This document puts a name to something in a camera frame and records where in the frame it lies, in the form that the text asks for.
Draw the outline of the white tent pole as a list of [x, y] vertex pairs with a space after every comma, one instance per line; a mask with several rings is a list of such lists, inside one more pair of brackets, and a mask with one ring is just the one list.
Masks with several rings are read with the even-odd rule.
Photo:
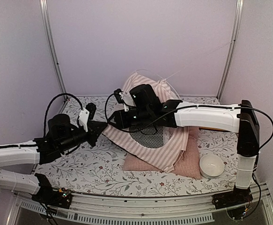
[[135, 52], [143, 53], [142, 57], [152, 63], [155, 62], [155, 58], [160, 57], [162, 59], [161, 66], [166, 69], [165, 74], [159, 75], [144, 68], [143, 65], [129, 72], [132, 75], [139, 71], [147, 71], [166, 82], [175, 77], [179, 80], [179, 85], [182, 84], [182, 77], [178, 77], [178, 75], [182, 74], [189, 82], [187, 84], [190, 86], [187, 90], [189, 95], [214, 97], [220, 90], [222, 79], [213, 76], [210, 74], [211, 69], [207, 68], [205, 70], [204, 67], [213, 64], [212, 55], [214, 53], [221, 51], [223, 48], [230, 48], [234, 42], [232, 39], [213, 48], [206, 46], [200, 48], [183, 47], [170, 41], [151, 42], [142, 45]]

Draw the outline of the pink gingham cushion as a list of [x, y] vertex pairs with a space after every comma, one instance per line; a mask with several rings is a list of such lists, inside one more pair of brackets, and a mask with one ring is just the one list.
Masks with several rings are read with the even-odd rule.
[[[174, 163], [174, 170], [172, 173], [184, 177], [194, 178], [196, 180], [202, 179], [199, 169], [199, 149], [197, 146], [199, 136], [198, 127], [189, 127], [189, 137], [186, 150], [179, 154], [178, 159]], [[123, 171], [158, 171], [160, 169], [144, 162], [143, 160], [129, 154], [126, 156]]]

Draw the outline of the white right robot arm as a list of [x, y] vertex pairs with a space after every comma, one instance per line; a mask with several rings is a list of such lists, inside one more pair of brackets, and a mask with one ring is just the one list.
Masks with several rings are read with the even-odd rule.
[[235, 189], [229, 193], [229, 201], [239, 204], [246, 198], [256, 159], [259, 154], [259, 123], [250, 101], [242, 100], [233, 105], [199, 105], [180, 99], [161, 102], [149, 84], [141, 84], [128, 93], [114, 91], [118, 103], [124, 109], [114, 112], [115, 127], [124, 130], [131, 126], [146, 128], [205, 127], [238, 134], [238, 166]]

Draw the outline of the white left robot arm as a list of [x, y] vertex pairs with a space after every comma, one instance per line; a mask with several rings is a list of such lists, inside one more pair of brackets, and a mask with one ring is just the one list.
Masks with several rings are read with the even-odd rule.
[[40, 138], [16, 144], [0, 145], [0, 189], [38, 195], [45, 203], [53, 203], [56, 191], [43, 174], [21, 174], [3, 170], [2, 167], [22, 164], [48, 164], [63, 155], [74, 152], [83, 143], [94, 147], [106, 122], [94, 121], [96, 106], [80, 105], [76, 124], [67, 114], [56, 114], [44, 119], [44, 133]]

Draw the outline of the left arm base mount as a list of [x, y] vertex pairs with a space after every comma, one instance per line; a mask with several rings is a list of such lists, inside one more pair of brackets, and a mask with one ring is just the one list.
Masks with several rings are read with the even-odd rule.
[[31, 195], [33, 201], [63, 209], [70, 208], [72, 198], [72, 191], [65, 188], [57, 190], [51, 187], [41, 187], [35, 195]]

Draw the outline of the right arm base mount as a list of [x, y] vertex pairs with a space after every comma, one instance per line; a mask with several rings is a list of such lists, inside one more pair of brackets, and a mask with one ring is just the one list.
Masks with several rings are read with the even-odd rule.
[[223, 209], [253, 200], [250, 189], [234, 189], [229, 192], [219, 193], [212, 196], [212, 204], [216, 209]]

